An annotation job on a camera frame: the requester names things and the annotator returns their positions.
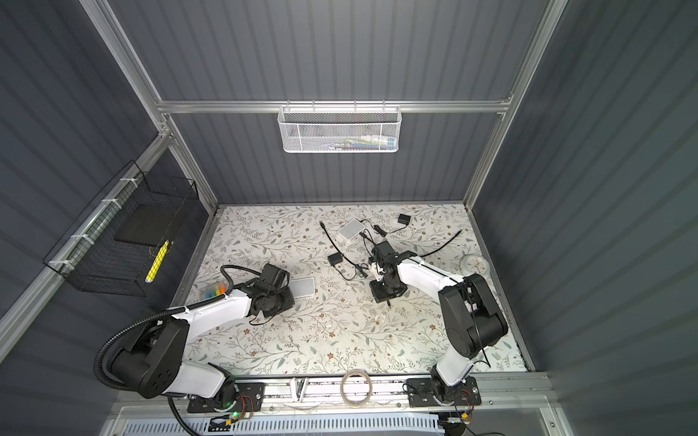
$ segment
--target wall-mounted basket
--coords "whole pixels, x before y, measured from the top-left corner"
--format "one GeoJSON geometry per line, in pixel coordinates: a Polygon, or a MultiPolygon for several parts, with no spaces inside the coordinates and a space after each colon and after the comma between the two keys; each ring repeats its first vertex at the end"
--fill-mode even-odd
{"type": "Polygon", "coordinates": [[[279,110],[283,150],[288,153],[394,153],[401,124],[399,107],[375,112],[279,110]]]}
{"type": "Polygon", "coordinates": [[[145,296],[198,201],[189,179],[138,172],[122,181],[85,231],[67,238],[69,248],[56,254],[57,243],[44,259],[77,290],[145,296]]]}

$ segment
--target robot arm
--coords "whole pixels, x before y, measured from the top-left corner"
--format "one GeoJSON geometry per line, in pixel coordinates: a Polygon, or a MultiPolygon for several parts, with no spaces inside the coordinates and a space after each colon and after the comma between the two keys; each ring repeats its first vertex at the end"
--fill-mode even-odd
{"type": "Polygon", "coordinates": [[[397,254],[387,241],[376,244],[372,254],[376,280],[371,290],[377,302],[401,296],[412,285],[440,304],[450,346],[431,369],[431,376],[435,397],[448,403],[473,367],[471,359],[508,332],[487,281],[479,274],[449,273],[410,251],[397,254]]]}
{"type": "Polygon", "coordinates": [[[216,408],[225,409],[237,395],[235,377],[211,363],[182,361],[185,345],[223,323],[259,312],[269,318],[294,304],[287,271],[266,264],[258,278],[234,286],[226,267],[221,268],[229,280],[225,294],[131,329],[121,337],[108,371],[144,398],[190,394],[213,398],[216,408]]]}

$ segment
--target gray panel wall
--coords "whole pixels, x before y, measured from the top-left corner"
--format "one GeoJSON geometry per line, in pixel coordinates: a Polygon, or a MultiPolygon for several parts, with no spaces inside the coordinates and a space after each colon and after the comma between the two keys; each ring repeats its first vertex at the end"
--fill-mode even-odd
{"type": "Polygon", "coordinates": [[[462,200],[496,114],[405,114],[396,153],[286,153],[273,114],[173,115],[221,204],[462,200]]]}
{"type": "Polygon", "coordinates": [[[475,204],[578,435],[695,434],[698,3],[573,1],[475,204]]]}
{"type": "MultiPolygon", "coordinates": [[[[4,314],[156,131],[77,1],[0,1],[0,65],[4,314]]],[[[169,153],[154,171],[182,175],[169,153]]],[[[57,291],[0,364],[0,434],[98,434],[116,391],[92,375],[94,354],[117,329],[169,304],[206,219],[202,206],[192,213],[146,299],[57,291]]]]}
{"type": "Polygon", "coordinates": [[[156,130],[77,1],[0,2],[0,313],[156,130]]]}
{"type": "MultiPolygon", "coordinates": [[[[183,176],[169,152],[152,172],[183,176]]],[[[92,373],[97,350],[124,326],[169,306],[207,219],[197,204],[147,297],[59,288],[0,364],[0,435],[99,433],[117,391],[92,373]]]]}
{"type": "Polygon", "coordinates": [[[543,0],[111,2],[166,100],[508,95],[543,0]]]}

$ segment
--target table surface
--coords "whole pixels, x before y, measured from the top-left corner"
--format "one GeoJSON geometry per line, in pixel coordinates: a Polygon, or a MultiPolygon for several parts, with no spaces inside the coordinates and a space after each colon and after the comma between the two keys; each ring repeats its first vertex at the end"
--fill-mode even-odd
{"type": "MultiPolygon", "coordinates": [[[[187,344],[184,358],[216,363],[236,375],[343,374],[355,368],[427,372],[448,346],[439,305],[413,287],[392,299],[390,308],[376,303],[370,278],[347,282],[329,265],[327,256],[335,250],[319,224],[323,221],[333,238],[353,218],[391,231],[403,227],[397,223],[400,213],[412,220],[388,235],[395,251],[427,253],[463,230],[426,260],[459,273],[464,255],[481,254],[462,204],[226,207],[187,303],[203,299],[203,288],[223,278],[222,264],[261,270],[270,263],[289,271],[292,279],[315,278],[315,294],[297,299],[293,309],[263,326],[251,326],[248,318],[222,324],[187,344]]],[[[343,251],[356,263],[367,262],[359,237],[343,251]]],[[[352,277],[349,263],[338,266],[352,277]]],[[[251,277],[243,271],[230,274],[236,283],[251,277]]],[[[494,289],[491,279],[488,283],[494,289]]],[[[511,332],[488,347],[487,356],[492,367],[478,363],[473,372],[526,370],[511,332]]]]}

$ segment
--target black power adapter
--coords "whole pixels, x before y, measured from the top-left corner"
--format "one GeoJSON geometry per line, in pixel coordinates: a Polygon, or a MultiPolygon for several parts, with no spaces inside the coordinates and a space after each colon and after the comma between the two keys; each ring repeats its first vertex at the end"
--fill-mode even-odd
{"type": "Polygon", "coordinates": [[[398,230],[393,230],[392,232],[386,232],[385,230],[381,229],[380,226],[379,226],[378,224],[374,224],[374,225],[373,225],[373,229],[374,229],[380,236],[382,236],[382,237],[385,238],[389,233],[399,232],[400,230],[407,228],[407,226],[410,225],[410,219],[411,219],[411,218],[412,218],[411,216],[405,215],[404,213],[401,213],[400,216],[397,217],[397,222],[400,223],[400,224],[405,225],[405,227],[402,227],[401,229],[398,229],[398,230]]]}
{"type": "Polygon", "coordinates": [[[412,217],[401,213],[400,216],[397,217],[397,222],[404,225],[410,225],[410,218],[412,217]]]}
{"type": "Polygon", "coordinates": [[[330,266],[335,266],[339,263],[342,262],[342,253],[339,251],[337,253],[334,253],[333,255],[327,256],[327,260],[329,260],[329,265],[330,266]]]}

